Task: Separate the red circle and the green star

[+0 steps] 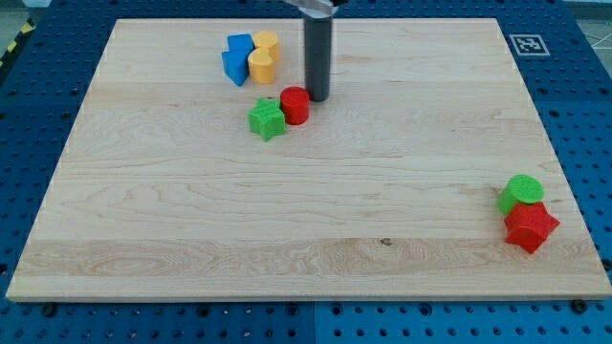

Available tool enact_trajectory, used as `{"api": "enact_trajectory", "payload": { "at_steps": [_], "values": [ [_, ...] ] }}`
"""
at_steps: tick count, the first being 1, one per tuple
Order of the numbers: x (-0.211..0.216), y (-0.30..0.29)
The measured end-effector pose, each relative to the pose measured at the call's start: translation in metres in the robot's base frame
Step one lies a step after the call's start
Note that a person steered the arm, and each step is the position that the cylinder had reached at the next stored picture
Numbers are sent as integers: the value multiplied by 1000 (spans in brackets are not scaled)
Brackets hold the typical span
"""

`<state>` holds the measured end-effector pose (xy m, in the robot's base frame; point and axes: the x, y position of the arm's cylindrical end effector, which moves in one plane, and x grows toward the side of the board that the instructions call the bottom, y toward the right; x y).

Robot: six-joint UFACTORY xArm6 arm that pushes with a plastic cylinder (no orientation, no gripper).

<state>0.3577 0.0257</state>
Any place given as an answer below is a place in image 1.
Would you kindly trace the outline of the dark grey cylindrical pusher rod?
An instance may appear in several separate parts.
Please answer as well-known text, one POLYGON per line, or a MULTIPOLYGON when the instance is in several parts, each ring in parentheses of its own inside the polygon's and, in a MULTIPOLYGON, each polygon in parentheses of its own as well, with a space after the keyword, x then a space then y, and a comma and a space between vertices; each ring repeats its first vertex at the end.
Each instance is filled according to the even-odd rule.
POLYGON ((305 86, 314 102, 330 92, 333 18, 303 14, 305 86))

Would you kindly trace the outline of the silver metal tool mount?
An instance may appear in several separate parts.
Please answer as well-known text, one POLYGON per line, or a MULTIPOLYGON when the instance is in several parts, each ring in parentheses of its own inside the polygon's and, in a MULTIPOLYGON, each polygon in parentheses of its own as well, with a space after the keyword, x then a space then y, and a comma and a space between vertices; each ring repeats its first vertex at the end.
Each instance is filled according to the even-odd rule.
POLYGON ((339 7, 347 4, 348 0, 284 0, 284 2, 310 17, 325 18, 334 16, 339 7))

